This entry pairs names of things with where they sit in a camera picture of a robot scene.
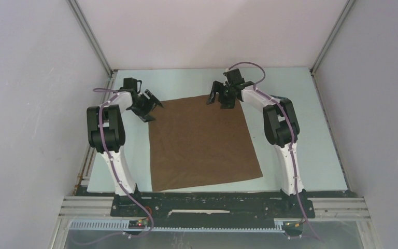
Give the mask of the brown cloth napkin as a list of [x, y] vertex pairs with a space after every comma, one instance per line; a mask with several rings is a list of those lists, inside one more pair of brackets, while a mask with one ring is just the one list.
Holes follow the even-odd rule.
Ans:
[[153, 191], [262, 177], [240, 102], [233, 109], [207, 96], [168, 100], [149, 123]]

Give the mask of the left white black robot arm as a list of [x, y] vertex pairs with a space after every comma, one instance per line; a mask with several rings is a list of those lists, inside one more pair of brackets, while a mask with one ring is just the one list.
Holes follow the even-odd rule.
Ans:
[[105, 160], [115, 185], [115, 194], [129, 196], [136, 192], [137, 184], [125, 158], [126, 130], [122, 114], [131, 111], [142, 122], [155, 121], [151, 112], [161, 101], [151, 91], [142, 91], [143, 82], [136, 78], [124, 78], [118, 90], [94, 88], [93, 92], [111, 93], [111, 97], [98, 106], [87, 108], [87, 132], [89, 145]]

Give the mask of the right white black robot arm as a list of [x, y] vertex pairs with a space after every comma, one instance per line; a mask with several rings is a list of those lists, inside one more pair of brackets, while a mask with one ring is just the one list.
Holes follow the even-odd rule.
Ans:
[[225, 82], [212, 83], [207, 104], [217, 100], [221, 109], [233, 109], [240, 101], [262, 113], [265, 137], [273, 145], [282, 168], [281, 191], [290, 196], [282, 200], [280, 208], [285, 216], [295, 216], [302, 209], [298, 199], [305, 188], [296, 155], [300, 126], [292, 101], [265, 93], [255, 83], [245, 81], [237, 68], [226, 70], [223, 75]]

